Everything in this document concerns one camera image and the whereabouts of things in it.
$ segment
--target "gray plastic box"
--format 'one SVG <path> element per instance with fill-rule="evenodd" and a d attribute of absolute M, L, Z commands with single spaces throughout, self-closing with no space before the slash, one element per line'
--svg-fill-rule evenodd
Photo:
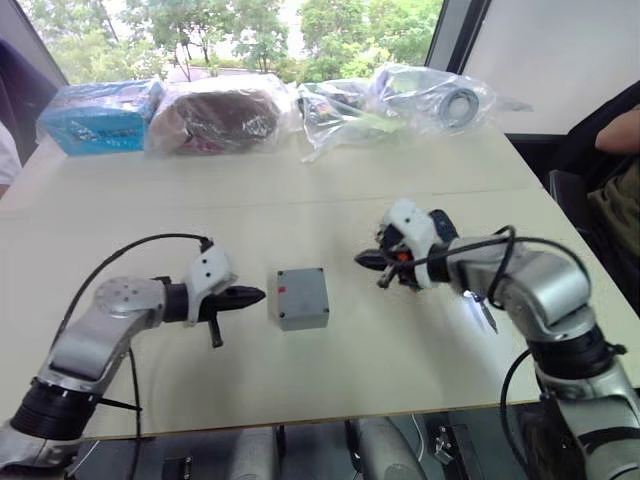
<path fill-rule="evenodd" d="M 279 271 L 277 292 L 283 330 L 327 326 L 329 297 L 322 268 Z"/>

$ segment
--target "table surface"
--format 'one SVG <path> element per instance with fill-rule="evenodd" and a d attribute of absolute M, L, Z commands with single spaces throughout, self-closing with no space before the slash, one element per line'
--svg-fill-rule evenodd
<path fill-rule="evenodd" d="M 145 160 L 134 156 L 138 179 L 148 180 L 139 192 L 152 190 L 157 181 L 179 188 L 185 196 L 176 198 L 174 205 L 165 204 L 160 188 L 158 198 L 163 200 L 159 206 L 144 198 L 141 203 L 119 208 L 125 204 L 121 195 L 133 200 L 135 194 L 116 190 L 109 194 L 114 206 L 108 208 L 103 197 L 107 187 L 102 183 L 127 178 L 122 171 L 124 159 L 105 157 L 105 162 L 117 160 L 109 163 L 109 168 L 98 161 L 100 157 L 85 159 L 95 170 L 109 170 L 112 175 L 93 180 L 100 194 L 75 203 L 71 202 L 74 189 L 88 188 L 76 183 L 89 178 L 88 164 L 63 159 L 56 166 L 28 166 L 26 178 L 12 187 L 16 190 L 11 201 L 0 212 L 0 371 L 4 382 L 0 418 L 15 412 L 84 276 L 119 246 L 167 231 L 213 236 L 233 258 L 239 283 L 258 286 L 268 297 L 246 310 L 220 315 L 225 345 L 217 350 L 211 349 L 204 325 L 162 325 L 134 339 L 146 434 L 496 404 L 506 370 L 525 348 L 504 313 L 494 312 L 499 329 L 496 335 L 482 321 L 478 309 L 447 286 L 419 294 L 398 286 L 382 291 L 375 285 L 375 273 L 353 262 L 357 252 L 373 245 L 382 214 L 402 194 L 411 194 L 425 209 L 447 211 L 464 236 L 486 235 L 510 223 L 519 227 L 519 233 L 550 238 L 573 248 L 593 277 L 592 304 L 601 328 L 609 341 L 627 345 L 630 353 L 622 362 L 632 382 L 640 384 L 640 322 L 586 244 L 539 183 L 527 177 L 532 176 L 524 162 L 504 144 L 503 137 L 486 130 L 458 141 L 467 145 L 475 142 L 478 151 L 494 152 L 487 162 L 504 162 L 504 171 L 494 171 L 493 177 L 512 179 L 516 186 L 507 189 L 489 175 L 469 178 L 470 171 L 484 169 L 464 169 L 456 153 L 450 155 L 452 168 L 465 178 L 441 175 L 442 182 L 450 182 L 452 189 L 445 192 L 441 184 L 430 180 L 428 160 L 417 156 L 413 160 L 373 160 L 375 167 L 369 175 L 364 161 L 367 154 L 359 151 L 363 159 L 359 168 L 364 169 L 361 177 L 382 183 L 383 170 L 388 170 L 393 186 L 378 185 L 377 192 L 375 184 L 359 183 L 337 157 L 334 163 L 323 158 L 315 165 L 301 165 L 300 170 L 297 164 L 291 166 L 280 159 L 274 160 L 273 168 L 289 170 L 292 184 L 299 178 L 308 188 L 292 187 L 270 199 L 269 192 L 280 192 L 277 185 L 281 179 L 267 175 L 251 156 L 209 159 L 209 164 L 203 159 L 162 159 L 169 162 L 169 168 L 161 173 L 161 167 L 153 164 L 150 169 L 157 176 L 147 177 L 142 175 Z M 445 147 L 438 148 L 446 152 Z M 369 158 L 380 158 L 376 155 L 371 150 Z M 340 156 L 344 162 L 360 163 L 344 152 Z M 467 159 L 469 164 L 483 161 Z M 508 168 L 508 161 L 516 167 Z M 399 163 L 413 176 L 394 177 Z M 416 173 L 420 170 L 416 163 L 423 164 L 422 176 Z M 264 172 L 261 178 L 252 177 L 255 189 L 243 189 L 241 164 L 248 169 L 246 176 L 253 175 L 252 166 Z M 191 173 L 182 175 L 180 165 Z M 348 182 L 332 171 L 332 165 L 351 175 L 352 189 L 346 189 Z M 227 178 L 227 167 L 233 172 L 229 177 L 233 182 L 214 182 L 217 177 Z M 195 175 L 194 169 L 208 180 Z M 319 172 L 317 179 L 314 172 Z M 190 181 L 194 182 L 192 189 L 183 184 Z M 235 200 L 225 199 L 219 189 L 207 188 L 207 181 L 220 185 L 228 194 L 235 191 Z M 334 184 L 342 181 L 341 187 Z M 70 189 L 66 195 L 63 185 Z M 333 190 L 324 188 L 331 185 Z M 201 189 L 212 192 L 211 196 Z M 354 191 L 360 198 L 354 197 Z M 333 192 L 332 196 L 326 196 L 328 192 Z M 125 255 L 100 278 L 171 275 L 178 280 L 198 254 L 196 247 L 187 240 L 155 242 Z M 329 326 L 283 332 L 274 315 L 275 274 L 281 269 L 316 266 L 326 273 Z M 85 298 L 78 311 L 86 308 L 89 300 Z M 107 396 L 132 401 L 126 362 Z M 536 397 L 537 386 L 528 363 L 514 378 L 510 401 Z M 86 434 L 118 437 L 133 431 L 130 412 L 99 407 Z"/>

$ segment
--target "blue package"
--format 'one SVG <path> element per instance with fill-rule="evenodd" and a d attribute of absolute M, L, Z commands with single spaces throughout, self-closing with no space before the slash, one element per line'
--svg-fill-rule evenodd
<path fill-rule="evenodd" d="M 68 155 L 143 150 L 163 96 L 157 80 L 70 85 L 58 91 L 38 123 Z"/>

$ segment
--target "robotic arm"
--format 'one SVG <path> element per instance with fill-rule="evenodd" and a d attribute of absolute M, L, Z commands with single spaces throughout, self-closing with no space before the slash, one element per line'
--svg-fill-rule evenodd
<path fill-rule="evenodd" d="M 385 214 L 377 240 L 378 258 L 366 251 L 356 261 L 384 268 L 381 287 L 396 276 L 415 289 L 446 282 L 506 310 L 527 340 L 543 398 L 557 405 L 580 449 L 586 477 L 638 478 L 640 400 L 616 358 L 621 348 L 605 341 L 587 304 L 590 283 L 580 266 L 504 236 L 442 242 L 433 218 L 407 199 Z"/>
<path fill-rule="evenodd" d="M 55 468 L 76 454 L 82 432 L 137 333 L 162 322 L 209 322 L 222 345 L 219 311 L 259 302 L 264 292 L 232 287 L 225 253 L 210 246 L 190 266 L 184 283 L 120 277 L 95 293 L 89 310 L 64 330 L 33 379 L 15 416 L 0 428 L 0 470 L 9 465 Z"/>

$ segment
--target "plastic bag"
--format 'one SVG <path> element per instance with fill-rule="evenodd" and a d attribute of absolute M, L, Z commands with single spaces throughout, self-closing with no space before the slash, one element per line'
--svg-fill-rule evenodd
<path fill-rule="evenodd" d="M 303 84 L 304 127 L 314 161 L 340 144 L 367 144 L 391 133 L 451 134 L 485 123 L 498 110 L 531 107 L 498 96 L 482 81 L 426 67 L 386 64 L 370 81 Z"/>
<path fill-rule="evenodd" d="M 207 155 L 256 146 L 272 150 L 299 123 L 294 97 L 275 75 L 205 78 L 167 87 L 147 150 Z"/>
<path fill-rule="evenodd" d="M 142 150 L 164 94 L 156 80 L 62 87 L 37 122 L 69 155 Z"/>

